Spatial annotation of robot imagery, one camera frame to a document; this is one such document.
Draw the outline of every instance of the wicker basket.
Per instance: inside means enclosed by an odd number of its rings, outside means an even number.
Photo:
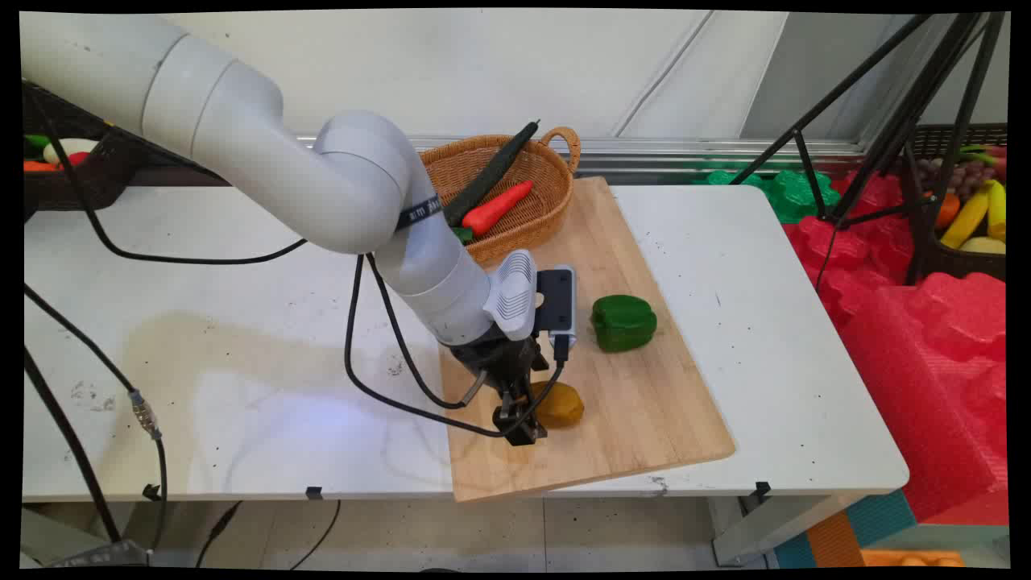
[[[547,146],[556,135],[569,145],[568,165]],[[451,203],[510,138],[510,135],[480,135],[423,151],[423,164],[440,201],[444,205]],[[579,164],[579,137],[568,127],[556,127],[539,141],[528,141],[504,178],[483,202],[527,179],[533,179],[533,189],[486,235],[466,245],[472,259],[479,264],[491,264],[512,249],[532,247],[555,235],[572,199],[573,173]]]

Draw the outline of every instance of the floor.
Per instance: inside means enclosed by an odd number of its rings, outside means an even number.
[[[231,502],[170,504],[156,566],[194,566]],[[156,505],[126,536],[149,544]],[[204,567],[289,569],[314,545],[336,502],[244,502]],[[301,570],[418,572],[630,572],[717,570],[705,500],[689,498],[343,502]],[[768,558],[775,567],[775,558]],[[749,569],[764,569],[762,558]]]

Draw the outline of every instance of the cable connector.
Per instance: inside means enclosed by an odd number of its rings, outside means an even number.
[[[151,439],[157,441],[161,439],[161,430],[158,429],[158,417],[154,414],[154,410],[151,409],[151,404],[143,400],[142,394],[139,390],[133,390],[129,394],[129,401],[132,402],[132,413],[136,416],[136,420],[139,421],[139,427],[143,428],[143,431],[151,434]]]
[[[555,339],[555,362],[565,363],[569,361],[569,335],[558,335]]]

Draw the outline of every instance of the green bell pepper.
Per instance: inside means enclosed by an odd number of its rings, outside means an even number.
[[[598,346],[605,352],[628,351],[647,344],[658,322],[652,307],[636,297],[605,297],[595,301],[591,309],[591,325]]]

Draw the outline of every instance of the white robotic arm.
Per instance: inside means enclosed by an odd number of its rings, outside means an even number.
[[[498,432],[466,429],[512,445],[546,435],[534,409],[575,342],[575,272],[538,272],[530,252],[518,249],[488,276],[443,213],[426,210],[439,205],[437,194],[390,121],[339,114],[308,149],[284,128],[272,80],[155,15],[21,12],[20,33],[23,78],[215,171],[318,245],[374,251],[384,280],[477,376],[461,404],[443,405],[464,406],[485,382],[498,391]],[[399,227],[402,213],[420,207],[421,218]],[[537,292],[545,296],[539,309]],[[547,369],[540,331],[551,334],[557,370],[530,403],[531,369]]]
[[[308,149],[284,128],[271,79],[157,15],[21,12],[20,33],[27,80],[215,171],[318,245],[375,250],[441,343],[490,330],[490,279],[443,215],[395,232],[403,209],[436,193],[391,122],[340,114]]]

